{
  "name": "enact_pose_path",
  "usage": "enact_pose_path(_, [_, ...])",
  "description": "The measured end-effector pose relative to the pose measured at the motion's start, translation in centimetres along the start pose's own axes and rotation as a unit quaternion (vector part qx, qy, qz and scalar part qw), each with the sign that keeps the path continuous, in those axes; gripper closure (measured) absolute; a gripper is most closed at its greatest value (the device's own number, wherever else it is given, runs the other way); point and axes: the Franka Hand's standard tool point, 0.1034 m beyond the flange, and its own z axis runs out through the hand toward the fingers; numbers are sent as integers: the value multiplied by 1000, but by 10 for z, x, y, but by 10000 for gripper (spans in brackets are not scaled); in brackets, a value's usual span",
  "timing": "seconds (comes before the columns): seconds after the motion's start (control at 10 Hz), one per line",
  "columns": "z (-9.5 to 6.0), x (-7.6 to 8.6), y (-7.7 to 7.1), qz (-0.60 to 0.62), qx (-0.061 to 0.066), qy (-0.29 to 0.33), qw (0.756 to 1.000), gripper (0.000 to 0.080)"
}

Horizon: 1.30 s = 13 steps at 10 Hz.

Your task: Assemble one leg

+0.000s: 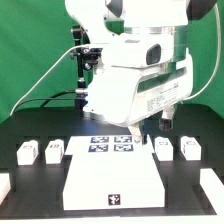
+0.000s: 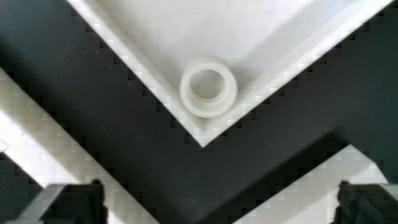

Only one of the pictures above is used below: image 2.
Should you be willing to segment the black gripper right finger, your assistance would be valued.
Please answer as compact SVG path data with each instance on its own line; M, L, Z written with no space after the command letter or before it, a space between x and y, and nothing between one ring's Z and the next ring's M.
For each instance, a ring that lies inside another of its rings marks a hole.
M398 184L339 183L332 224L398 224Z

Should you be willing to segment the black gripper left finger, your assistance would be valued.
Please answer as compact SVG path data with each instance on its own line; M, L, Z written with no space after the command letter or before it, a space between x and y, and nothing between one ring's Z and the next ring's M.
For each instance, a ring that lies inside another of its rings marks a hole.
M105 186L94 179L89 184L51 184L37 194L16 224L106 224Z

